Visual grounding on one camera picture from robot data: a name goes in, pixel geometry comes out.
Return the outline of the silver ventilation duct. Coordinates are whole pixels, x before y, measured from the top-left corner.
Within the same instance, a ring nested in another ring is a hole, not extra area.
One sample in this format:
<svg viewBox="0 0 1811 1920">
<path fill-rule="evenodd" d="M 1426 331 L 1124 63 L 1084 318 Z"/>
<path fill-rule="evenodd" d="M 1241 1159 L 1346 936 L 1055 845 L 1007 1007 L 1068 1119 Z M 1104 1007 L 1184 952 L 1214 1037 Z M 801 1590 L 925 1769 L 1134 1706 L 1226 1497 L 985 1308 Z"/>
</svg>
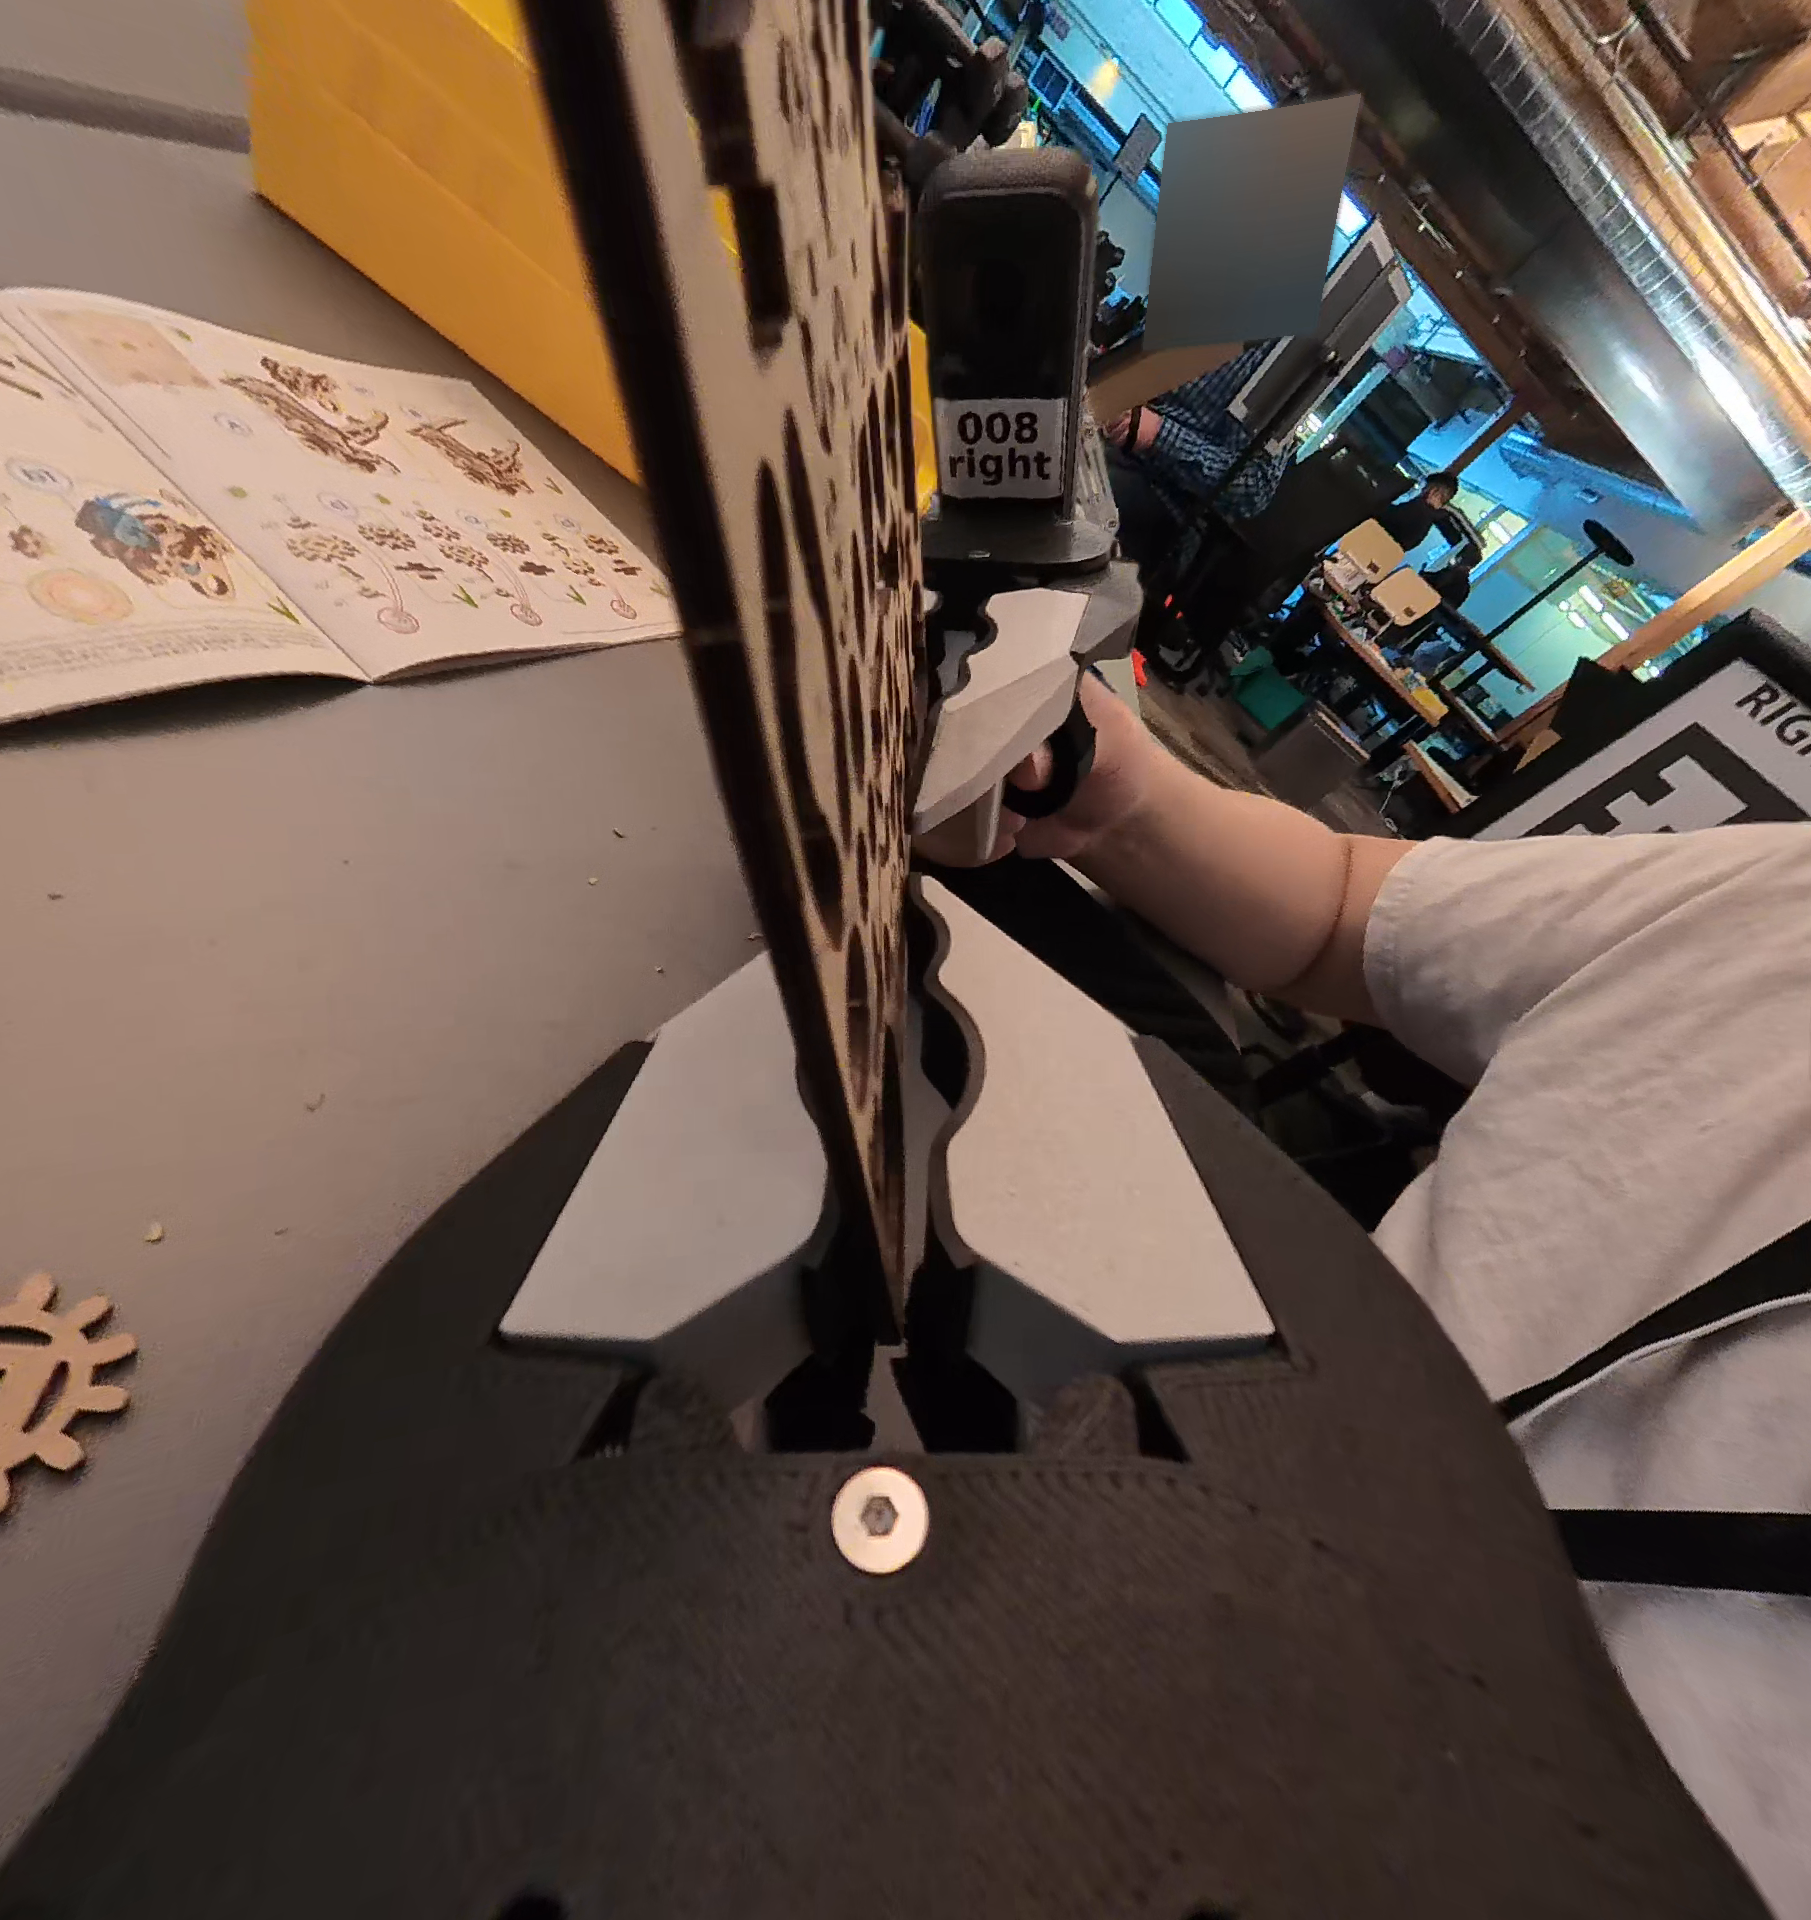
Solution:
<svg viewBox="0 0 1811 1920">
<path fill-rule="evenodd" d="M 1811 352 L 1565 4 L 1434 4 L 1771 484 L 1811 525 Z"/>
</svg>

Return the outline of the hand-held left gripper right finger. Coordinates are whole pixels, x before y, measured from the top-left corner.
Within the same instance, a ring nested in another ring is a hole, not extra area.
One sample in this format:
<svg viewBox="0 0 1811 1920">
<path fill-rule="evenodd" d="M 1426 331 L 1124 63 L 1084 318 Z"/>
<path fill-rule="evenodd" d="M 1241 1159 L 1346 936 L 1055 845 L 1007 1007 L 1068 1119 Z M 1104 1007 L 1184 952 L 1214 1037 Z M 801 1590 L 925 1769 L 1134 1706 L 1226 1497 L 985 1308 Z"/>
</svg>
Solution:
<svg viewBox="0 0 1811 1920">
<path fill-rule="evenodd" d="M 1276 1324 L 1130 1032 L 935 878 L 925 995 L 964 1076 L 932 1221 L 975 1294 L 966 1351 L 1015 1400 L 1273 1351 Z"/>
</svg>

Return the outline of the framed marker sign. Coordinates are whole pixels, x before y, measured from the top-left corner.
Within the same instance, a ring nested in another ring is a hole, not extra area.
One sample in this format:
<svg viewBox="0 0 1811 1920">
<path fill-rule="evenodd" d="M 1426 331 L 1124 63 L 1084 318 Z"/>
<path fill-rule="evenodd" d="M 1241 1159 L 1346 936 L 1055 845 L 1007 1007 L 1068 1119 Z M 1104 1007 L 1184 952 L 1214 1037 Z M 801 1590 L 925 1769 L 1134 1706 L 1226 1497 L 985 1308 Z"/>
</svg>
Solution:
<svg viewBox="0 0 1811 1920">
<path fill-rule="evenodd" d="M 1648 683 L 1581 664 L 1552 718 L 1552 747 L 1429 834 L 1811 823 L 1811 649 L 1760 614 Z"/>
</svg>

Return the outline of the laser-cut wooden parts sheet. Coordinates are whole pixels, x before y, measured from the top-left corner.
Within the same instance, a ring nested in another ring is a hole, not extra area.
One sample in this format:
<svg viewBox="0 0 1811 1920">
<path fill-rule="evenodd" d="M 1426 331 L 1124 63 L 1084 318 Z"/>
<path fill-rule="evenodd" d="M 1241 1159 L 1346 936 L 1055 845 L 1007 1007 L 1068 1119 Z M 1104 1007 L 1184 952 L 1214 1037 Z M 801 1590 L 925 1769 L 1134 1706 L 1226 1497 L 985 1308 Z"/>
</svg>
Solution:
<svg viewBox="0 0 1811 1920">
<path fill-rule="evenodd" d="M 701 728 L 849 1243 L 908 1292 L 921 571 L 909 195 L 865 4 L 521 4 Z"/>
</svg>

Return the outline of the person's right hand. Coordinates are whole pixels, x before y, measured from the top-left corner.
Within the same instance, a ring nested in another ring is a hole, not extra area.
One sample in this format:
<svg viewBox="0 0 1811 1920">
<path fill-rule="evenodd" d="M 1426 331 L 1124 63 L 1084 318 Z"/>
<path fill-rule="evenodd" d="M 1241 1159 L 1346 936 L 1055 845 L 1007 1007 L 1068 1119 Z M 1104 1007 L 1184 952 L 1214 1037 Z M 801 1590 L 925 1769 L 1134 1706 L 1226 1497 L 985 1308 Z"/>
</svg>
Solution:
<svg viewBox="0 0 1811 1920">
<path fill-rule="evenodd" d="M 1204 785 L 1192 782 L 1189 770 L 1095 672 L 1079 683 L 1077 710 L 1094 732 L 1090 773 L 1073 800 L 1045 817 L 1015 814 L 1005 804 L 990 855 L 1055 860 L 1095 885 L 1120 890 L 1169 872 L 1189 855 L 1189 825 L 1178 804 L 1201 798 Z"/>
</svg>

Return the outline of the illustrated instruction booklet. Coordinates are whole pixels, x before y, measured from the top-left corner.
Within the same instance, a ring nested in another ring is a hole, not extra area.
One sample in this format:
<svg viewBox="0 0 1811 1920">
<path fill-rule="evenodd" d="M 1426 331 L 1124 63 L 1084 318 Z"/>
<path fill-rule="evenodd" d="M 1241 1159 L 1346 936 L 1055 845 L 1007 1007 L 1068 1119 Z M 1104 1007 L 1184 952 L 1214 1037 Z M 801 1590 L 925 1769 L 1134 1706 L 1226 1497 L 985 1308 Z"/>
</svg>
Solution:
<svg viewBox="0 0 1811 1920">
<path fill-rule="evenodd" d="M 0 290 L 0 728 L 678 637 L 661 570 L 475 385 Z"/>
</svg>

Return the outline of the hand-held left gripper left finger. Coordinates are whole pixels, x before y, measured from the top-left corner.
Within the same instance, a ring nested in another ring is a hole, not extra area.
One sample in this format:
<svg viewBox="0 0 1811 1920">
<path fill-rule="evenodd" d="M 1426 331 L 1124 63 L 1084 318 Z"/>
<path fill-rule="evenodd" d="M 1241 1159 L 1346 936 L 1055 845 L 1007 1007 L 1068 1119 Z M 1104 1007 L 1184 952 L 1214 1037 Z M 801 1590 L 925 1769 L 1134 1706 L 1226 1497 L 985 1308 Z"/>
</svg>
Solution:
<svg viewBox="0 0 1811 1920">
<path fill-rule="evenodd" d="M 801 1276 L 837 1225 L 756 956 L 657 1032 L 497 1334 L 667 1373 L 736 1414 L 811 1351 Z"/>
</svg>

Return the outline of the yellow box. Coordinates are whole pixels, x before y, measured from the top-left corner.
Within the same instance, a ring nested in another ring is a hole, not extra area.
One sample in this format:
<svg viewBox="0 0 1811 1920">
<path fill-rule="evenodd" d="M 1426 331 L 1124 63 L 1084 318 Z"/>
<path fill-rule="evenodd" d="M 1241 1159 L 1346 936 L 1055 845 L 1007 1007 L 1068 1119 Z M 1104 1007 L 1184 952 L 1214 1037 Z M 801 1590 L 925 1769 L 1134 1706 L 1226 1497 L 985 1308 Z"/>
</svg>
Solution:
<svg viewBox="0 0 1811 1920">
<path fill-rule="evenodd" d="M 248 2 L 256 192 L 639 481 L 509 2 Z"/>
</svg>

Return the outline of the long wooden workbench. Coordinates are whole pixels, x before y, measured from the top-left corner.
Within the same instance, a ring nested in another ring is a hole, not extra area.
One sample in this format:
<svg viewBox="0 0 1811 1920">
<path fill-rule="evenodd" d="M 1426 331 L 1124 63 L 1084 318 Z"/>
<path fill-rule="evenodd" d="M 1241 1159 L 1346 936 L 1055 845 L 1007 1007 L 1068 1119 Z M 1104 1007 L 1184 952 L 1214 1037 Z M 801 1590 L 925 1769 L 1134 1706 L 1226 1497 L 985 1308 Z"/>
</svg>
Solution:
<svg viewBox="0 0 1811 1920">
<path fill-rule="evenodd" d="M 1482 650 L 1480 637 L 1443 601 L 1417 622 L 1381 623 L 1371 594 L 1337 594 L 1309 574 L 1299 609 L 1314 615 L 1320 637 L 1307 680 L 1358 744 L 1369 747 L 1367 774 L 1381 774 L 1409 747 L 1439 735 L 1465 756 L 1496 744 L 1490 719 L 1465 691 L 1463 667 Z"/>
</svg>

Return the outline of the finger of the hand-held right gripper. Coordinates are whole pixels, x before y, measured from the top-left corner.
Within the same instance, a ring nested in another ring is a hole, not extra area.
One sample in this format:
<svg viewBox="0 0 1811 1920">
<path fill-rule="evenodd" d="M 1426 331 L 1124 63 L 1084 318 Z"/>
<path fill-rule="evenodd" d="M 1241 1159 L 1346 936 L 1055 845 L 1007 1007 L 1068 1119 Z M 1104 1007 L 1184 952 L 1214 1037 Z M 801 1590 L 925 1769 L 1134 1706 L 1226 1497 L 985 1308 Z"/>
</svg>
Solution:
<svg viewBox="0 0 1811 1920">
<path fill-rule="evenodd" d="M 913 792 L 913 861 L 977 869 L 999 854 L 1005 817 L 1052 817 L 1094 761 L 1081 699 L 1079 594 L 1015 591 L 985 604 L 983 633 L 932 712 Z"/>
<path fill-rule="evenodd" d="M 925 591 L 919 665 L 924 692 L 938 706 L 966 684 L 966 659 L 983 643 L 983 601 L 971 591 Z"/>
</svg>

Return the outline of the wooden gear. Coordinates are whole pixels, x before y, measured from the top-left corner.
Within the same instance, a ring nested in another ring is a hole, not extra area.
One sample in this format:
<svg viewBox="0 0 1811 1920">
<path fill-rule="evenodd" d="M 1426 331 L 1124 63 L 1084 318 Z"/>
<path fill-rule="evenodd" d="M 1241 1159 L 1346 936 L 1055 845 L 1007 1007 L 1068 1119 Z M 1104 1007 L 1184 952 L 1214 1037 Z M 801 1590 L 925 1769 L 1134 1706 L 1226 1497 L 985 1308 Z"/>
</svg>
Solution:
<svg viewBox="0 0 1811 1920">
<path fill-rule="evenodd" d="M 0 1518 L 22 1474 L 85 1465 L 77 1424 L 125 1413 L 129 1393 L 114 1374 L 138 1343 L 102 1330 L 113 1311 L 106 1297 L 60 1308 L 48 1273 L 26 1276 L 0 1301 Z"/>
</svg>

